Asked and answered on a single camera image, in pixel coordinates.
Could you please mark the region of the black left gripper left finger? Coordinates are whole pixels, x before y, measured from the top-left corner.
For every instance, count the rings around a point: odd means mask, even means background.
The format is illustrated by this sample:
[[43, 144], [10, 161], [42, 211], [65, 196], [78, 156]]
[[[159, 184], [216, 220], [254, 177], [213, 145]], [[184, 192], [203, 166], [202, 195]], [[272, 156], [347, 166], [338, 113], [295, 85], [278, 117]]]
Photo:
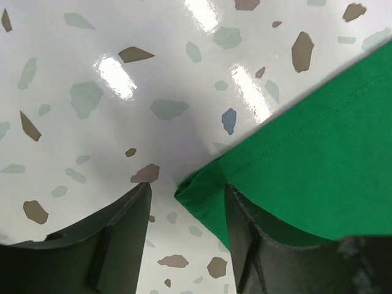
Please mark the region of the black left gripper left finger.
[[1, 293], [135, 293], [152, 190], [140, 183], [43, 241], [1, 246]]

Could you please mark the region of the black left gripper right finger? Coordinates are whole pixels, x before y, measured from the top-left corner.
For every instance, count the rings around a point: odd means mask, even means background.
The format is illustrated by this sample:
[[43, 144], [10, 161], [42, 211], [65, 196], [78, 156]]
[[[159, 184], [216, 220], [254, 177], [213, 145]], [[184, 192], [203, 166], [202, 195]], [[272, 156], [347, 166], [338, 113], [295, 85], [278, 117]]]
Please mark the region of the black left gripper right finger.
[[231, 184], [225, 216], [237, 293], [391, 293], [391, 236], [328, 240], [252, 203]]

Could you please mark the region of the green t shirt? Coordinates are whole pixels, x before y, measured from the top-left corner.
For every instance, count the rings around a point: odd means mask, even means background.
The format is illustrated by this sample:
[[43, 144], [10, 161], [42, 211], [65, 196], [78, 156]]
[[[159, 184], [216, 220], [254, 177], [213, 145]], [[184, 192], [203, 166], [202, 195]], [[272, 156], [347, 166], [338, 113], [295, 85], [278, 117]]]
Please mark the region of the green t shirt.
[[391, 45], [194, 172], [175, 198], [228, 244], [224, 188], [326, 239], [391, 233]]

